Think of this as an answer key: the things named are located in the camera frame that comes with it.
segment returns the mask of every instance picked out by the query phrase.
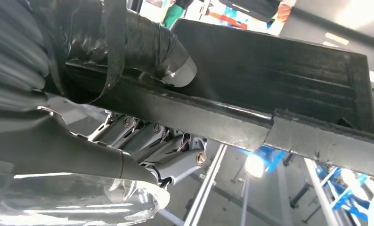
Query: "blue metal frame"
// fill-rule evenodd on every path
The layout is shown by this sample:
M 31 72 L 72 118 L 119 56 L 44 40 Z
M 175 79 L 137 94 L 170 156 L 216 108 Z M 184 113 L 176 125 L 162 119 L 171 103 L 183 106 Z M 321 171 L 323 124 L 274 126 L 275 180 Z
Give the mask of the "blue metal frame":
M 359 185 L 362 185 L 368 178 L 369 178 L 368 175 L 360 174 L 358 176 Z M 346 203 L 346 201 L 351 196 L 352 196 L 352 188 L 347 187 L 347 189 L 345 189 L 345 191 L 342 194 L 340 194 L 340 196 L 331 204 L 331 207 L 333 208 L 333 210 L 339 209 L 343 204 Z

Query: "bright light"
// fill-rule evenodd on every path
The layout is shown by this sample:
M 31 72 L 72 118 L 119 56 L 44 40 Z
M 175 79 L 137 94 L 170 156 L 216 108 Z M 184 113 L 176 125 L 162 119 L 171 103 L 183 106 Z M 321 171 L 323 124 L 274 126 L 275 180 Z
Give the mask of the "bright light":
M 260 178 L 265 171 L 264 168 L 265 164 L 259 156 L 255 154 L 250 154 L 247 156 L 247 160 L 245 161 L 245 170 L 248 174 L 256 178 Z
M 374 0 L 351 0 L 340 10 L 336 22 L 357 29 L 374 21 Z
M 352 193 L 359 199 L 369 200 L 366 192 L 360 187 L 359 181 L 356 179 L 355 174 L 349 169 L 342 169 L 342 180 L 350 187 Z
M 71 175 L 71 173 L 19 174 L 19 175 L 15 175 L 14 179 L 38 178 L 38 177 L 53 177 L 53 176 L 64 176 L 64 175 Z
M 105 209 L 105 210 L 24 210 L 25 213 L 124 213 L 127 209 Z

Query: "metal screw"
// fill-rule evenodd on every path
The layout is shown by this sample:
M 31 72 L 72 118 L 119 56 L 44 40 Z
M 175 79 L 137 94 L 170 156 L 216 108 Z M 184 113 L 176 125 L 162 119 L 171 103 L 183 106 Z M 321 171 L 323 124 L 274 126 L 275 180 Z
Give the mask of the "metal screw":
M 134 119 L 130 116 L 127 116 L 124 120 L 123 120 L 123 124 L 125 127 L 130 127 L 133 125 L 133 122 L 134 122 Z
M 160 133 L 162 131 L 162 126 L 159 124 L 155 124 L 153 129 L 155 133 Z
M 198 153 L 198 155 L 197 155 L 197 164 L 199 166 L 202 166 L 202 165 L 205 164 L 205 161 L 206 161 L 206 154 L 205 154 L 205 152 Z

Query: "metal pipe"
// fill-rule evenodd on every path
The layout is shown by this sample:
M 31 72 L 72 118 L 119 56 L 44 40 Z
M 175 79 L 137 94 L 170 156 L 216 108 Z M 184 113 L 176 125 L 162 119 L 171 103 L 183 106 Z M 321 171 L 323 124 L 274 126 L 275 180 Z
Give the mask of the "metal pipe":
M 316 207 L 316 209 L 305 219 L 302 220 L 303 223 L 307 224 L 308 221 L 322 208 L 322 206 Z
M 304 159 L 306 166 L 309 171 L 310 178 L 312 179 L 313 186 L 315 188 L 317 198 L 319 199 L 319 203 L 322 207 L 325 220 L 329 226 L 338 226 L 337 219 L 335 218 L 333 209 L 330 206 L 330 203 L 327 200 L 326 194 L 320 184 L 319 177 L 316 173 L 316 164 L 313 160 Z
M 245 186 L 244 186 L 244 202 L 243 202 L 243 213 L 241 215 L 241 226 L 245 226 L 245 220 L 247 218 L 247 205 L 249 196 L 249 175 L 245 176 Z
M 290 165 L 290 161 L 293 160 L 294 156 L 295 156 L 295 154 L 289 154 L 287 156 L 287 158 L 283 160 L 283 165 L 286 166 L 286 167 L 289 166 Z
M 215 178 L 216 178 L 216 175 L 217 175 L 217 173 L 219 171 L 220 164 L 221 164 L 221 162 L 223 160 L 223 157 L 224 157 L 224 154 L 226 152 L 226 149 L 227 149 L 227 145 L 224 145 L 223 150 L 220 151 L 220 156 L 219 156 L 216 164 L 214 165 L 215 169 L 213 170 L 213 173 L 212 173 L 211 178 L 209 180 L 208 186 L 205 189 L 205 193 L 204 193 L 204 195 L 202 197 L 202 200 L 200 202 L 200 205 L 198 207 L 197 213 L 196 213 L 196 215 L 194 217 L 194 221 L 191 224 L 191 226 L 196 226 L 198 224 L 199 218 L 201 217 L 201 213 L 202 213 L 203 207 L 205 206 L 206 200 L 208 199 L 208 195 L 209 195 L 209 192 L 211 191 L 211 188 L 213 186 L 213 182 L 215 182 Z
M 195 173 L 191 174 L 190 177 L 194 179 L 195 181 L 198 181 L 198 182 L 202 181 L 201 178 Z M 230 193 L 230 191 L 225 191 L 219 188 L 218 186 L 213 186 L 212 190 L 218 193 L 219 195 L 221 195 L 222 197 L 224 197 L 225 199 L 227 199 L 229 202 L 232 202 L 241 208 L 243 207 L 244 201 L 240 197 L 238 197 L 237 194 Z M 266 222 L 270 226 L 285 226 L 284 222 L 282 223 L 278 218 L 272 216 L 272 214 L 263 212 L 262 210 L 256 207 L 248 205 L 247 211 L 253 214 L 254 216 L 257 216 L 258 218 L 263 220 L 263 222 Z
M 290 206 L 291 208 L 295 209 L 298 207 L 299 200 L 306 194 L 306 192 L 309 191 L 310 185 L 307 181 L 305 181 L 304 186 L 300 189 L 300 191 L 290 200 Z
M 218 159 L 220 157 L 220 154 L 222 153 L 222 151 L 223 151 L 223 149 L 224 149 L 225 146 L 227 147 L 227 145 L 220 144 L 219 149 L 217 150 L 216 155 L 215 155 L 215 157 L 214 157 L 214 159 L 212 161 L 212 164 L 210 165 L 209 170 L 206 173 L 206 177 L 205 177 L 205 179 L 202 182 L 200 190 L 198 191 L 197 196 L 195 197 L 195 200 L 193 202 L 193 205 L 191 206 L 191 209 L 190 209 L 190 211 L 188 213 L 188 216 L 187 216 L 186 221 L 184 223 L 185 226 L 190 226 L 190 224 L 191 224 L 191 222 L 193 220 L 193 217 L 195 216 L 195 213 L 196 213 L 196 210 L 198 208 L 198 205 L 201 202 L 201 198 L 202 198 L 202 196 L 204 194 L 204 191 L 205 191 L 205 189 L 206 189 L 206 187 L 207 187 L 207 185 L 209 183 L 209 180 L 211 178 L 210 175 L 214 172 L 215 165 L 217 164 Z
M 172 222 L 176 226 L 183 226 L 184 221 L 182 221 L 180 218 L 176 217 L 172 213 L 168 212 L 165 209 L 159 210 L 157 213 L 159 213 L 162 217 L 168 219 L 170 222 Z

